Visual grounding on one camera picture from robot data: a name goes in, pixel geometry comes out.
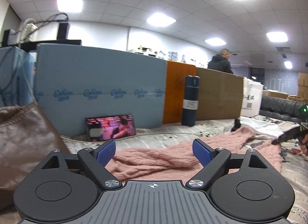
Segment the person's right hand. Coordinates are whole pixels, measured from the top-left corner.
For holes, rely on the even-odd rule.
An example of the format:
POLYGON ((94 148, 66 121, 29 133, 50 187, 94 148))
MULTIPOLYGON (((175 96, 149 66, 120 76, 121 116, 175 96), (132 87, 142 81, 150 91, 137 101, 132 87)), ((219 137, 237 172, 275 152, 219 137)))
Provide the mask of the person's right hand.
POLYGON ((299 137, 299 145, 300 145, 302 153, 305 156, 308 155, 307 143, 308 143, 308 134, 305 134, 304 137, 299 137))

